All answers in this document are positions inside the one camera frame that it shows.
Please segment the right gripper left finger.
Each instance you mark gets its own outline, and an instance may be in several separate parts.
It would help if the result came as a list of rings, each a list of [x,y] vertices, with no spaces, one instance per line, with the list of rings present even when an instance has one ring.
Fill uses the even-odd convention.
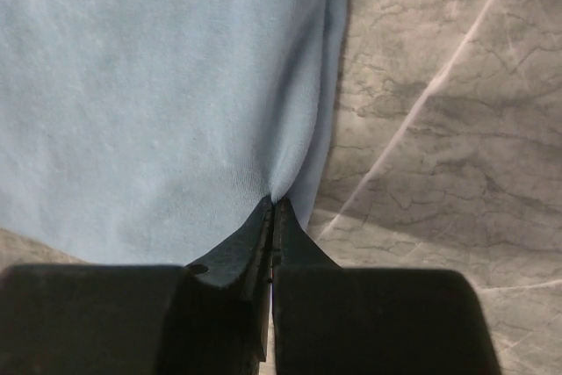
[[[27,263],[1,274],[4,374],[256,374],[273,205],[187,265]]]

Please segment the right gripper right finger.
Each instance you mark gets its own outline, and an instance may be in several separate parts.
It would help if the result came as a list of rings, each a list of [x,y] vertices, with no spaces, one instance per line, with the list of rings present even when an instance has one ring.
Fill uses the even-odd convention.
[[[497,374],[479,299],[454,270],[343,268],[275,207],[275,365],[280,374]]]

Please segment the grey-blue t shirt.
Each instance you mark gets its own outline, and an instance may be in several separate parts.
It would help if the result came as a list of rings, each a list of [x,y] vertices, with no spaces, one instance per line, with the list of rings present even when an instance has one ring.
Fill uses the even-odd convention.
[[[188,263],[259,200],[306,226],[347,0],[1,0],[1,226]]]

